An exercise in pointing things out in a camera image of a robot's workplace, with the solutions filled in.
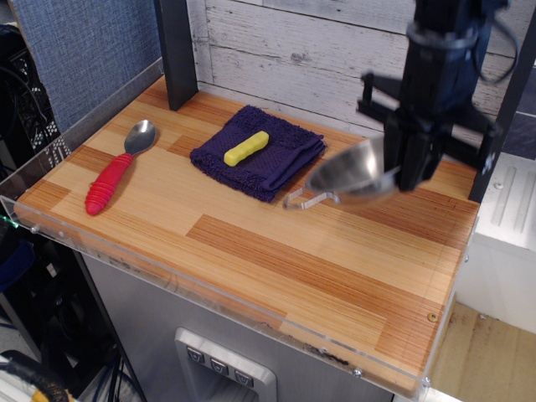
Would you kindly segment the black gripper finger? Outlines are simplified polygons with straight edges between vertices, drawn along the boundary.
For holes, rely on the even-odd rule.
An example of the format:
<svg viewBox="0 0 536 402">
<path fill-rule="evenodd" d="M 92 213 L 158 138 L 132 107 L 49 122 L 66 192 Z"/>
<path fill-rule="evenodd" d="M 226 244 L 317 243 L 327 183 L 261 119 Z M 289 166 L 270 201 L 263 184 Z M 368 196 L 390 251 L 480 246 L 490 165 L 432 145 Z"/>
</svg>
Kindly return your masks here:
<svg viewBox="0 0 536 402">
<path fill-rule="evenodd" d="M 433 176 L 445 152 L 445 133 L 437 125 L 404 130 L 401 150 L 399 189 L 409 192 Z"/>
<path fill-rule="evenodd" d="M 398 111 L 391 112 L 384 123 L 384 170 L 386 172 L 398 169 L 398 175 L 403 173 L 407 134 L 405 119 Z"/>
</svg>

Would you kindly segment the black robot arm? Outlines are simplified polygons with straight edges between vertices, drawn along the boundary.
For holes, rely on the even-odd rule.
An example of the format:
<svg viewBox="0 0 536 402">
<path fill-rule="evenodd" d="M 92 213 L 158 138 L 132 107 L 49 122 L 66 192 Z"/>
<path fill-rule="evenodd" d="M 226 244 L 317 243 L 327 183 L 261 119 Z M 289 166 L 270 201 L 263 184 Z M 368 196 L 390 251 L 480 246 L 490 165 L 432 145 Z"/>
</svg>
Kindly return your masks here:
<svg viewBox="0 0 536 402">
<path fill-rule="evenodd" d="M 506 1 L 418 1 L 404 73 L 394 79 L 368 72 L 358 110 L 384 125 L 384 168 L 402 192 L 432 178 L 448 155 L 491 169 L 502 128 L 472 102 L 491 31 L 507 37 L 497 11 Z"/>
</svg>

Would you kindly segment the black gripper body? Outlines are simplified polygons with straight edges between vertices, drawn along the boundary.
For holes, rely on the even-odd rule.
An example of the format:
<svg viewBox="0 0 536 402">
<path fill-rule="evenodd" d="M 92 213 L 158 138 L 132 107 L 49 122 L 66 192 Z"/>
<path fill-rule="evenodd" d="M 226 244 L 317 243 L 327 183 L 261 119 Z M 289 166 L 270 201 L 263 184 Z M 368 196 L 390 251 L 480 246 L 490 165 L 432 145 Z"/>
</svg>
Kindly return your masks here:
<svg viewBox="0 0 536 402">
<path fill-rule="evenodd" d="M 437 125 L 445 133 L 445 152 L 486 172 L 501 131 L 473 104 L 479 72 L 471 46 L 442 49 L 411 43 L 402 78 L 367 72 L 358 110 L 381 123 L 391 112 L 405 119 L 405 130 Z"/>
</svg>

